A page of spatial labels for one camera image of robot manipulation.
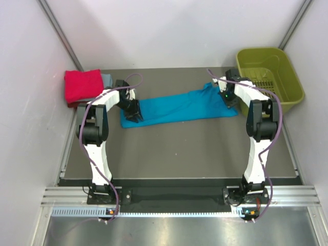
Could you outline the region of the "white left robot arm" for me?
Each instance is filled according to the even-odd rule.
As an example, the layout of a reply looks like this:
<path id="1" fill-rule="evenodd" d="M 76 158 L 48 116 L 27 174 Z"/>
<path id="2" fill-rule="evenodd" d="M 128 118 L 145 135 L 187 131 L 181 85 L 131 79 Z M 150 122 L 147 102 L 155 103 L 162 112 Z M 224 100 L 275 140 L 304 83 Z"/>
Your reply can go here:
<path id="1" fill-rule="evenodd" d="M 127 79 L 118 79 L 113 88 L 104 89 L 90 102 L 77 107 L 76 135 L 92 168 L 89 195 L 98 195 L 105 203 L 111 203 L 116 198 L 106 154 L 106 141 L 109 136 L 108 112 L 117 106 L 123 111 L 126 120 L 142 122 L 143 116 L 135 88 L 129 85 Z"/>

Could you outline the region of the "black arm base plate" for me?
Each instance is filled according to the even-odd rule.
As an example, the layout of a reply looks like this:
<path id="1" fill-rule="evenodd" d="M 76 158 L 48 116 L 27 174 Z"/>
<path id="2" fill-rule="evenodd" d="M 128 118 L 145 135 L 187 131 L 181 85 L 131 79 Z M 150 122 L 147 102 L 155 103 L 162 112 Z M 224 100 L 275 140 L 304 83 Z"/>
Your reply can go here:
<path id="1" fill-rule="evenodd" d="M 142 201 L 160 203 L 176 201 L 204 201 L 217 205 L 266 204 L 269 201 L 267 189 L 255 194 L 244 194 L 238 187 L 170 187 L 170 188 L 118 188 L 118 199 L 112 189 L 107 187 L 103 193 L 91 188 L 87 196 L 87 204 L 92 205 L 131 205 Z"/>

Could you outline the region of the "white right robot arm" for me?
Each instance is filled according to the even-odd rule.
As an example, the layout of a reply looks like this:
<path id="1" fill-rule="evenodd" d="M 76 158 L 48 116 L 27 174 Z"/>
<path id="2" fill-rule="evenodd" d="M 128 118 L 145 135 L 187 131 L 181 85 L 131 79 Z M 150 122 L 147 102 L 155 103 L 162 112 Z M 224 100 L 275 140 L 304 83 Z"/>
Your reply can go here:
<path id="1" fill-rule="evenodd" d="M 238 69 L 229 69 L 225 76 L 213 80 L 219 86 L 219 94 L 228 108 L 242 101 L 248 107 L 246 132 L 250 138 L 247 168 L 239 186 L 239 197 L 246 203 L 264 193 L 265 176 L 262 166 L 268 153 L 262 153 L 274 140 L 279 123 L 279 108 L 275 99 L 255 89 L 250 79 L 241 77 Z"/>

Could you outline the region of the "turquoise t-shirt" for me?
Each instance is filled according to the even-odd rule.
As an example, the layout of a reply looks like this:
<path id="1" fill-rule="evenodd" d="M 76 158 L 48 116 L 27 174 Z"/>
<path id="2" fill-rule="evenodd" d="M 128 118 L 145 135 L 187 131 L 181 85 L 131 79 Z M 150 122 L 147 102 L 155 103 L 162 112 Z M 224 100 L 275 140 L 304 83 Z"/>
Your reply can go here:
<path id="1" fill-rule="evenodd" d="M 139 128 L 158 124 L 191 121 L 208 118 L 225 118 L 238 115 L 236 109 L 229 109 L 219 95 L 218 87 L 204 84 L 200 90 L 188 93 L 143 99 L 139 101 L 143 121 L 132 122 L 120 112 L 122 128 Z"/>

